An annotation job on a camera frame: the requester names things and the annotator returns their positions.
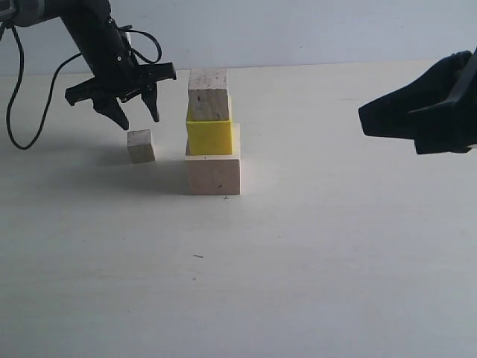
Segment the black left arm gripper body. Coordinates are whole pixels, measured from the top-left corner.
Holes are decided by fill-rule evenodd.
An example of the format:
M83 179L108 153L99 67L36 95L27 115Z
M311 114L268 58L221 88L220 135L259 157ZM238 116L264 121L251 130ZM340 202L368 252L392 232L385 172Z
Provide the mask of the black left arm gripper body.
M61 19L93 74L66 90L71 105L102 96L126 102L153 91L159 81L177 78L172 63L160 62L162 49L156 37L132 25L118 26L108 1L78 1ZM150 39L157 59L148 59L132 47L129 34Z

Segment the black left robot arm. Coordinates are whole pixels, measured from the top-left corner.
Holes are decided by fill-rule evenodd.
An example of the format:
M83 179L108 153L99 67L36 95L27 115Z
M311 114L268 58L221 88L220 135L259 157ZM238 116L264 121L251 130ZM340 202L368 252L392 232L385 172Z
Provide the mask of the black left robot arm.
M1 28L16 31L61 19L92 71L92 78L66 91L70 104L91 100L94 110L123 129L121 104L140 96L159 121L157 83L176 76L171 63L149 60L134 49L108 1L3 1ZM414 82L358 111L364 134L410 139L421 154L465 153L476 144L476 54L445 57Z

